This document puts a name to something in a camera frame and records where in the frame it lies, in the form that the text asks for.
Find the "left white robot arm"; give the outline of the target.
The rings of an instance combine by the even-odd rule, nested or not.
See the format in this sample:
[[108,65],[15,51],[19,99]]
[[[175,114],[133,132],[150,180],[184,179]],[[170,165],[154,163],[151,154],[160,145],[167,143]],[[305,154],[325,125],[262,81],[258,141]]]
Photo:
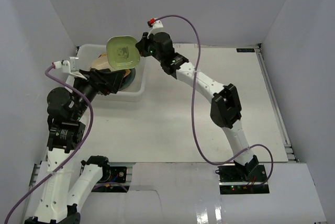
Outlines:
[[97,94],[116,94],[124,80],[125,70],[80,71],[72,86],[56,87],[47,96],[48,128],[47,176],[35,213],[25,223],[80,223],[81,209],[97,182],[110,177],[108,158],[91,156],[73,186],[70,180],[75,155],[87,139],[93,123],[80,120],[86,110],[93,120],[92,101]]

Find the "blue-grey round plate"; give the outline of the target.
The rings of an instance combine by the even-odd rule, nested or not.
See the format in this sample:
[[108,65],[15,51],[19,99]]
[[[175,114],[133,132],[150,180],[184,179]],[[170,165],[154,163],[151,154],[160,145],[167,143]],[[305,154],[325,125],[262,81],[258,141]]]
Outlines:
[[130,84],[134,81],[136,77],[136,69],[130,69],[130,74],[127,76],[124,76],[122,79],[122,83],[120,85],[119,91],[122,91],[130,86]]

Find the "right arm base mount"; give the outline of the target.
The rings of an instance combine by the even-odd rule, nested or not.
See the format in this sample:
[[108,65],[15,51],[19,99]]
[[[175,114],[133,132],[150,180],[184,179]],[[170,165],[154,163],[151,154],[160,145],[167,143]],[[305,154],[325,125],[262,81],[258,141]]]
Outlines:
[[244,175],[235,165],[219,166],[215,173],[219,175],[220,182],[264,182],[267,178],[264,165],[258,165],[249,175]]

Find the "cream square panda dish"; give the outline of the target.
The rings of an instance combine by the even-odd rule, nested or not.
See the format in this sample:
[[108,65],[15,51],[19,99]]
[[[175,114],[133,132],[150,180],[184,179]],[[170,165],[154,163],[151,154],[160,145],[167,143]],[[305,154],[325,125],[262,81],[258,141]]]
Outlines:
[[112,70],[112,67],[110,66],[110,64],[108,62],[107,54],[101,54],[97,59],[95,59],[91,63],[91,69],[97,69],[97,70],[109,69],[109,70]]

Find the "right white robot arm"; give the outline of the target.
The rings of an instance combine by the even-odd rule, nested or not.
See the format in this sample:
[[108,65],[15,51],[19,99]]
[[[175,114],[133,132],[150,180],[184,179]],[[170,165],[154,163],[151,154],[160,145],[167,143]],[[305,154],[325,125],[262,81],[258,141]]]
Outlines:
[[241,103],[233,84],[224,85],[196,71],[189,60],[177,53],[171,37],[166,32],[155,35],[143,33],[136,43],[142,57],[152,56],[160,62],[162,70],[199,92],[210,102],[210,118],[225,133],[232,149],[231,161],[236,166],[237,177],[247,182],[255,176],[259,161],[251,150],[241,122]]

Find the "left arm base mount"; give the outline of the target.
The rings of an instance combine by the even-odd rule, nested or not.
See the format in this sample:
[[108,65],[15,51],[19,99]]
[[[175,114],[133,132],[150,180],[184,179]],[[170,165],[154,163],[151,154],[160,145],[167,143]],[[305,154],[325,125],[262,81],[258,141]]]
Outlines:
[[108,166],[104,182],[125,183],[127,181],[126,166]]

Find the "green square panda dish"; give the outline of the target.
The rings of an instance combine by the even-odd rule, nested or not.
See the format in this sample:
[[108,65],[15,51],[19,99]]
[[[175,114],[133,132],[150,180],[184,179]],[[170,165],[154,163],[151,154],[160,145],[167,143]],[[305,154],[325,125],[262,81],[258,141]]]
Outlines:
[[115,70],[133,69],[140,63],[137,40],[132,36],[115,36],[106,43],[109,65]]

